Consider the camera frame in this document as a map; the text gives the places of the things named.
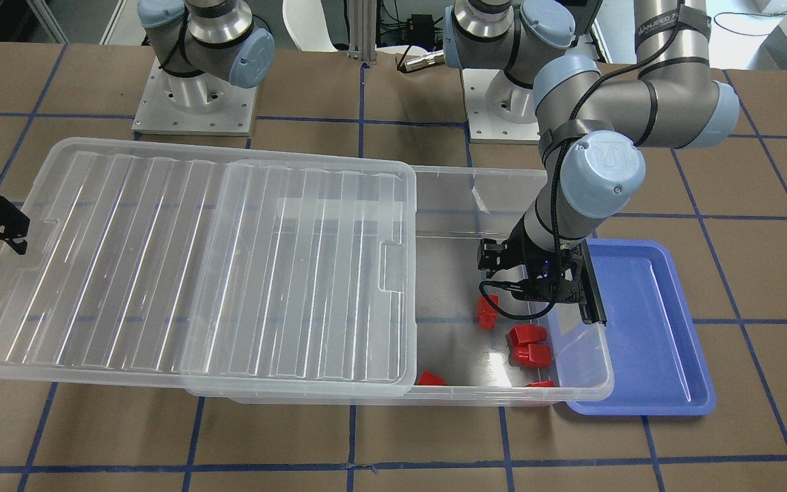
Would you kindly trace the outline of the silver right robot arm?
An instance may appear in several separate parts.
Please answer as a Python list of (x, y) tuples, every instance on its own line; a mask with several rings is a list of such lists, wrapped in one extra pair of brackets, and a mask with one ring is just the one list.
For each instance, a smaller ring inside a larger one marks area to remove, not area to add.
[[(143, 135), (247, 136), (256, 88), (275, 55), (247, 1), (138, 1), (156, 57), (132, 130)], [(30, 219), (0, 196), (0, 241), (24, 255)]]

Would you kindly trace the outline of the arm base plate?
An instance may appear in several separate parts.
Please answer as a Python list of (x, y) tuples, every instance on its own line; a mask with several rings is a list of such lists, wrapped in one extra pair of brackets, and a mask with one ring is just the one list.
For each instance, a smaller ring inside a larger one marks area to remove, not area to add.
[(461, 79), (471, 143), (540, 143), (533, 91), (501, 70), (464, 69)]
[(230, 85), (210, 74), (178, 78), (151, 64), (132, 130), (154, 136), (248, 137), (256, 88)]

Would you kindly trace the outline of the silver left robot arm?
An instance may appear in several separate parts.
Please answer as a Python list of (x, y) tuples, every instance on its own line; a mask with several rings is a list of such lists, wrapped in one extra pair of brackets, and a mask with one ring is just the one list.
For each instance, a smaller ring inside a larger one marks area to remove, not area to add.
[(581, 244), (642, 186), (650, 148), (721, 143), (739, 97), (708, 60), (712, 20), (703, 1), (637, 1), (635, 64), (602, 74), (568, 53), (575, 20), (556, 1), (457, 1), (443, 18), (448, 66), (499, 69), (530, 90), (549, 180), (503, 242), (484, 240), (479, 284), (518, 300), (580, 302)]

